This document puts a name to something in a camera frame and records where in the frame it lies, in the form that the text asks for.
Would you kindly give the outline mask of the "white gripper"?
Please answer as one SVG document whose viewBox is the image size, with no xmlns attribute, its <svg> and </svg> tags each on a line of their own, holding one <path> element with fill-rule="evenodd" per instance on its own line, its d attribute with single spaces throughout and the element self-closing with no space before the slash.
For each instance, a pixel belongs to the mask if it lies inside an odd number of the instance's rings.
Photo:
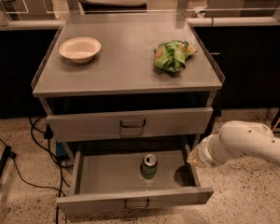
<svg viewBox="0 0 280 224">
<path fill-rule="evenodd" d="M 200 167 L 217 167 L 223 165 L 231 158 L 227 149 L 222 145 L 219 134 L 205 137 L 194 148 L 187 158 L 187 163 Z"/>
</svg>

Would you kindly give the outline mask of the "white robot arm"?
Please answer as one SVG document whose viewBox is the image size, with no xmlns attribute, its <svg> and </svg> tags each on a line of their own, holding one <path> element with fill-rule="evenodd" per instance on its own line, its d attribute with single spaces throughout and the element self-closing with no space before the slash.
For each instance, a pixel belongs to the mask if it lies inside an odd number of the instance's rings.
<svg viewBox="0 0 280 224">
<path fill-rule="evenodd" d="M 190 152 L 187 163 L 217 167 L 242 157 L 259 158 L 280 168 L 280 138 L 265 124 L 232 120 L 206 136 Z"/>
</svg>

